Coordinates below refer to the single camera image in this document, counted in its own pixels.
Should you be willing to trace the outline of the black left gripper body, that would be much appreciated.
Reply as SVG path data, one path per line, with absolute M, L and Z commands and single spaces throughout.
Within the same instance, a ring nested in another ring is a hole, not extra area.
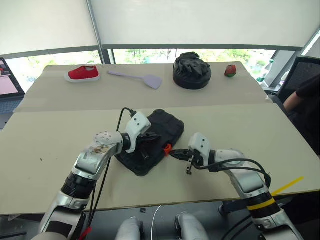
M 136 139 L 136 150 L 143 152 L 146 150 L 147 142 L 149 141 L 149 134 L 140 134 Z

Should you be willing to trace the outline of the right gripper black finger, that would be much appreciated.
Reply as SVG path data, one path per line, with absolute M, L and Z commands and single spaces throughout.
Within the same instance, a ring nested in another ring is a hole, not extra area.
M 187 160 L 187 167 L 186 167 L 186 174 L 187 175 L 191 175 L 192 174 L 193 160 L 194 160 L 194 156 L 193 155 L 191 157 L 189 157 L 188 160 Z
M 181 161 L 188 161 L 191 158 L 191 152 L 188 149 L 175 149 L 169 155 Z

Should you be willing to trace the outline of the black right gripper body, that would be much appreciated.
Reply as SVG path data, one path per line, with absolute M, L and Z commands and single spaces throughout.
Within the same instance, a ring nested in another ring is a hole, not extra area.
M 191 156 L 194 156 L 193 166 L 194 167 L 202 167 L 204 165 L 204 159 L 201 156 L 201 153 L 198 150 L 189 150 L 191 152 Z

